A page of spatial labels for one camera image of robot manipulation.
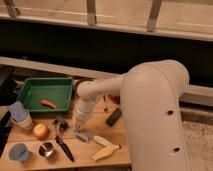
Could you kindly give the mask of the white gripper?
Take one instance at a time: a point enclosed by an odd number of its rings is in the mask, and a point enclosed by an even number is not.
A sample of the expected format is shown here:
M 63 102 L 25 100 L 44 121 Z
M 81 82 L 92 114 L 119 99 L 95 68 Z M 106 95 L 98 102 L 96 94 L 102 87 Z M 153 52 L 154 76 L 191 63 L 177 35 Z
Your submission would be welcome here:
M 77 104 L 74 107 L 73 118 L 74 118 L 74 130 L 82 132 L 85 127 L 85 122 L 91 117 L 93 108 L 99 101 L 98 98 L 92 100 L 84 100 L 79 98 Z

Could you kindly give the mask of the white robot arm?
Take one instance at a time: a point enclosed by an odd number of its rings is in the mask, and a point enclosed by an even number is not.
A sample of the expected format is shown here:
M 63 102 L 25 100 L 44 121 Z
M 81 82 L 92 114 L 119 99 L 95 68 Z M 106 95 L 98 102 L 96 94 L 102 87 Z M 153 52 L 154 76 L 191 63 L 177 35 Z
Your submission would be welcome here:
M 179 109 L 189 73 L 175 60 L 138 64 L 114 78 L 77 87 L 73 117 L 81 128 L 102 94 L 118 92 L 132 171 L 190 171 Z

